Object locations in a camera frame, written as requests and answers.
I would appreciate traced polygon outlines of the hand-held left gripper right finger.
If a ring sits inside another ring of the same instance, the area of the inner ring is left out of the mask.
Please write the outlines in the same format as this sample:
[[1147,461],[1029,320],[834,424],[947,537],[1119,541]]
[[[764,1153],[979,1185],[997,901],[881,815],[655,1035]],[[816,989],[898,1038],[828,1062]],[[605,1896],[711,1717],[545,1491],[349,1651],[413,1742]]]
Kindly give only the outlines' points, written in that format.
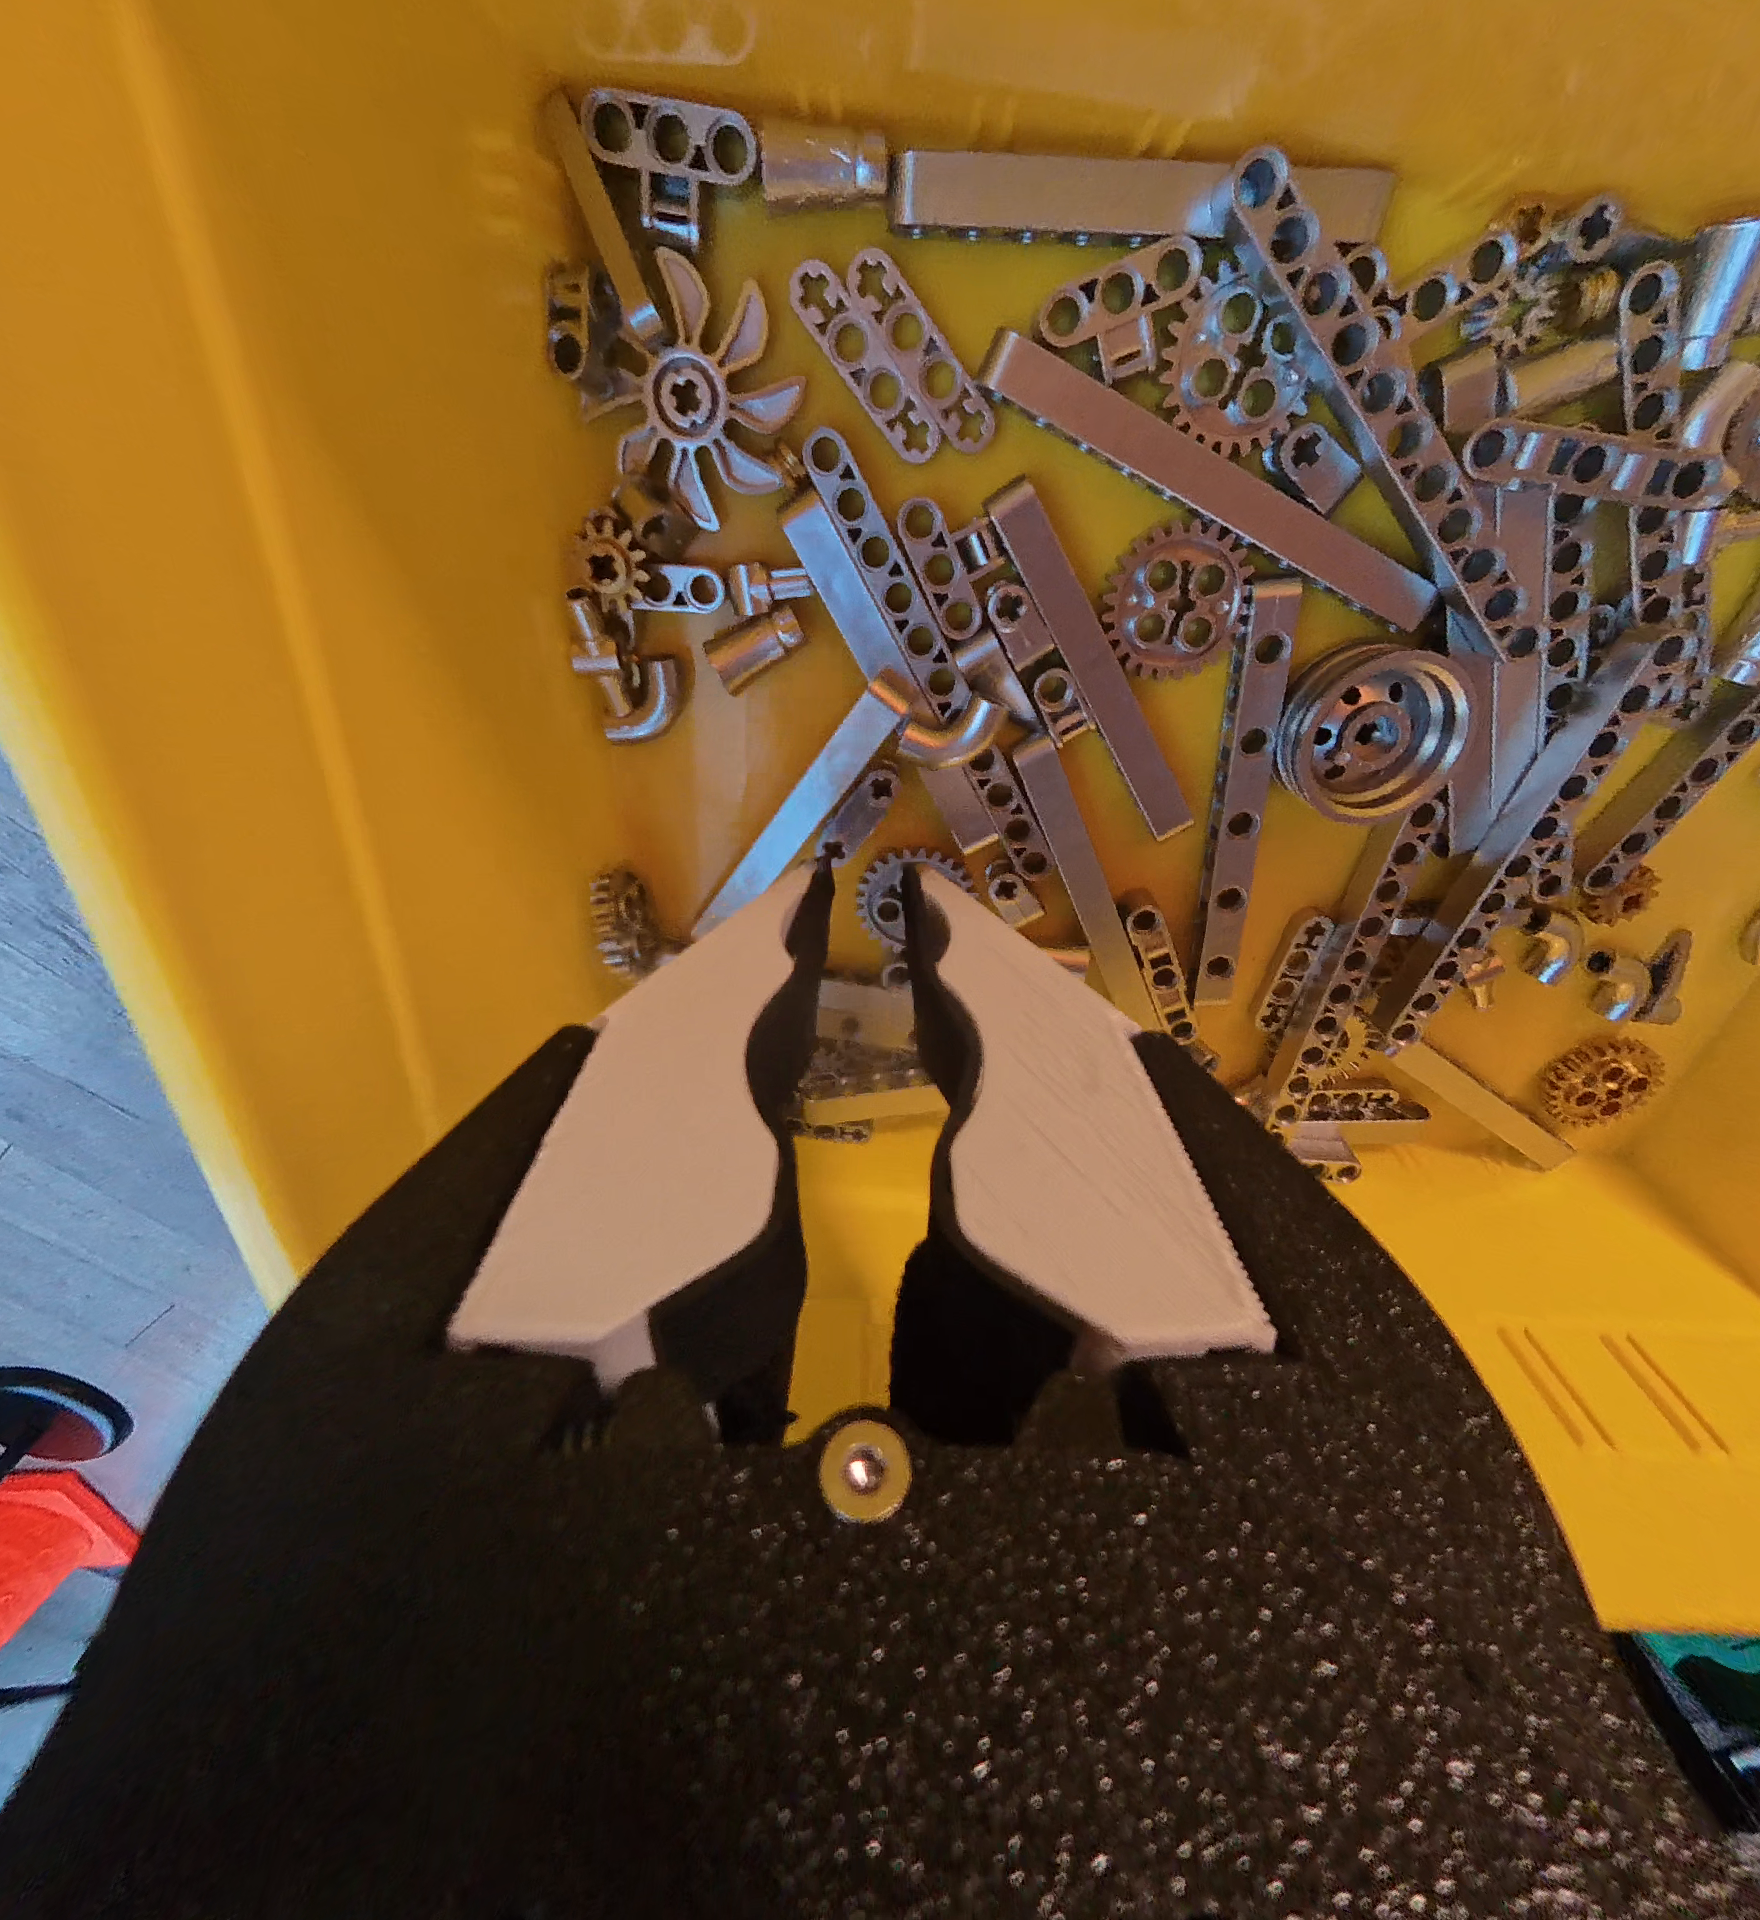
[[916,1052],[947,1117],[894,1367],[1280,1358],[1148,1067],[1218,1086],[959,883],[910,868],[901,896]]

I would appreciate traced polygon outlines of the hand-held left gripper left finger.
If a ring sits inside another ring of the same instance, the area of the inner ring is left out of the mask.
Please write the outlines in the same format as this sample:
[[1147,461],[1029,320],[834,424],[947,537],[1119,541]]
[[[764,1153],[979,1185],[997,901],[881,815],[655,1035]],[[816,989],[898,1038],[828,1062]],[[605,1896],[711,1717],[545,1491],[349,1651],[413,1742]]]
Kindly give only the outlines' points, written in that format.
[[703,1402],[787,1398],[806,1259],[785,1111],[814,1049],[834,870],[696,939],[594,1029],[448,1325],[452,1346],[661,1365]]

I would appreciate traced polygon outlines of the yellow plastic bin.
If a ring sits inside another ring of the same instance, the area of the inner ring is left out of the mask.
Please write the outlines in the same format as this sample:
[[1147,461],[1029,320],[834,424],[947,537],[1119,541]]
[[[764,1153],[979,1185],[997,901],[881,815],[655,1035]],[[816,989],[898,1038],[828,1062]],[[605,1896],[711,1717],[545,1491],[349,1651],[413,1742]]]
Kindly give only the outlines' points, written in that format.
[[[543,359],[536,132],[626,82],[898,149],[1760,212],[1760,3],[0,3],[0,739],[269,1298],[686,928],[861,691],[832,626],[608,746],[561,542],[621,425]],[[1441,1108],[1344,1198],[1481,1369],[1613,1625],[1760,1629],[1760,746],[1650,852],[1660,1097],[1552,1173]]]

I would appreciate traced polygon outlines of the pile of silver beam parts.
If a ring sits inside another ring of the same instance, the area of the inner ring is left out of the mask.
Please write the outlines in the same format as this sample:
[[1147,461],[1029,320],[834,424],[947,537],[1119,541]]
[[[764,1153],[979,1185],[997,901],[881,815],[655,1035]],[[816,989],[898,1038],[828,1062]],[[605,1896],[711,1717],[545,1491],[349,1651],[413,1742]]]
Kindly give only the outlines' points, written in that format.
[[[905,980],[910,868],[1016,930],[1053,885],[1081,941],[1052,957],[1214,1068],[1197,1018],[1241,992],[1287,684],[1342,643],[1425,650],[1467,687],[1467,742],[1430,801],[1347,825],[1350,890],[1289,919],[1235,1094],[1332,1184],[1360,1171],[1355,1125],[1426,1121],[1413,1089],[1556,1164],[1577,1129],[1537,1072],[1680,1018],[1691,934],[1635,951],[1609,928],[1760,744],[1760,216],[1676,233],[1605,193],[1529,203],[1397,285],[1392,177],[1275,149],[892,149],[633,86],[553,93],[542,132],[590,239],[547,272],[547,360],[587,419],[628,415],[564,607],[605,737],[684,708],[651,613],[703,620],[742,693],[814,600],[866,684],[696,931],[863,850],[915,766],[945,841],[855,883],[878,981]],[[703,202],[745,187],[1104,249],[976,368],[885,248],[801,258],[787,304],[905,466],[985,452],[1010,411],[1177,514],[1091,593],[1031,479],[963,522],[924,494],[888,512],[845,434],[800,424],[801,376],[753,376],[761,286],[714,326]]]

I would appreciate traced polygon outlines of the small gold gear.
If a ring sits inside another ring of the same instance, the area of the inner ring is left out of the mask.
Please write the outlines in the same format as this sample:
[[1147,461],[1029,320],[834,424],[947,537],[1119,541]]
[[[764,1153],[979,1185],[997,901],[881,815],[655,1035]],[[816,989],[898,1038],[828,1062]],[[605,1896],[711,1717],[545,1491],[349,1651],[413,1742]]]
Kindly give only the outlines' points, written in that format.
[[1660,1050],[1633,1035],[1583,1040],[1537,1072],[1541,1114],[1558,1129],[1609,1125],[1655,1097],[1667,1079]]

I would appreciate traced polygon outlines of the silver pulley wheel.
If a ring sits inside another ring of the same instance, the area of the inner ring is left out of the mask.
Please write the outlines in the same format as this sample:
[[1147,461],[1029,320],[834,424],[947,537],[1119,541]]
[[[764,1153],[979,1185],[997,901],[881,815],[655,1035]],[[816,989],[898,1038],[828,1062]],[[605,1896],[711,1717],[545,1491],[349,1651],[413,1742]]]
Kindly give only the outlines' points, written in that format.
[[1274,775],[1316,815],[1376,827],[1439,792],[1467,731],[1467,687],[1442,655],[1350,642],[1287,684]]

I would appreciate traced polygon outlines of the green fabric seat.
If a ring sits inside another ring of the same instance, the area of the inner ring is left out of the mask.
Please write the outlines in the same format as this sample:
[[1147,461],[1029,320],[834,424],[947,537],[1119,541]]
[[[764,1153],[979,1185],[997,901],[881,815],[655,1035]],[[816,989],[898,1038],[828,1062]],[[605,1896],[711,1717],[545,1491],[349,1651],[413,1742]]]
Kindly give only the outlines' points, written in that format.
[[1618,1634],[1614,1647],[1716,1817],[1760,1829],[1760,1636]]

